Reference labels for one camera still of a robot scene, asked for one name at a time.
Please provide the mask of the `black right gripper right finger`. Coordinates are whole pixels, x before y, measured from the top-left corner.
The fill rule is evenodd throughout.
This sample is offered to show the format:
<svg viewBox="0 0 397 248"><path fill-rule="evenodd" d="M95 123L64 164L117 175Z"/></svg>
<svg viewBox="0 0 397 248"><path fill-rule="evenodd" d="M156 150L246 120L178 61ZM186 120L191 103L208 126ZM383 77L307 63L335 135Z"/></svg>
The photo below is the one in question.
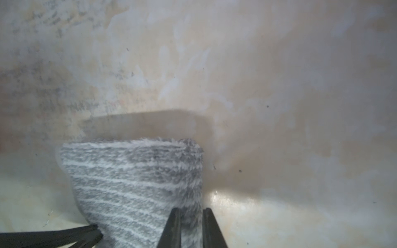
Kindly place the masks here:
<svg viewBox="0 0 397 248"><path fill-rule="evenodd" d="M203 248L228 248L214 213L210 208L203 210Z"/></svg>

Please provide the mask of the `grey striped dishcloth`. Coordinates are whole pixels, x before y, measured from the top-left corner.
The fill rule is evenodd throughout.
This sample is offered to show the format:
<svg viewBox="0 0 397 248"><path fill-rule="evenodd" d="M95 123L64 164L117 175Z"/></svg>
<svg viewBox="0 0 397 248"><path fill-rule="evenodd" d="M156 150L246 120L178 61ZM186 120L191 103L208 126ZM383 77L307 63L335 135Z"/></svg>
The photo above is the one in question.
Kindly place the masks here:
<svg viewBox="0 0 397 248"><path fill-rule="evenodd" d="M77 205L103 233L100 248L154 248L174 208L182 247L202 247L203 150L192 139L64 144Z"/></svg>

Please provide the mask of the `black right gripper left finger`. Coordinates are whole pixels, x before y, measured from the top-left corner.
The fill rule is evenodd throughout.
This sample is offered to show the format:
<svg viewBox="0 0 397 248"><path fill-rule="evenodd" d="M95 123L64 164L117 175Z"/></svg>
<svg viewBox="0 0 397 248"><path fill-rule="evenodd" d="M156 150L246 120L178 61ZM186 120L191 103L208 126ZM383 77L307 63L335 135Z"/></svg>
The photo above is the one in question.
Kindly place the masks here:
<svg viewBox="0 0 397 248"><path fill-rule="evenodd" d="M166 222L157 248L181 248L182 247L182 222L181 210L173 208Z"/></svg>

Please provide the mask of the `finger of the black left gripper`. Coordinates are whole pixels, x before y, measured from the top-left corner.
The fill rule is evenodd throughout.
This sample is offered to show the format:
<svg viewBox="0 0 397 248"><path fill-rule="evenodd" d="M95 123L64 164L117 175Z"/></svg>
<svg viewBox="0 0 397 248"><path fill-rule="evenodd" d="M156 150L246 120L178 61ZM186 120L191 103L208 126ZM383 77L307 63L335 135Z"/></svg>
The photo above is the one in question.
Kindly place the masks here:
<svg viewBox="0 0 397 248"><path fill-rule="evenodd" d="M96 224L56 231L3 232L2 248L92 248L103 239Z"/></svg>

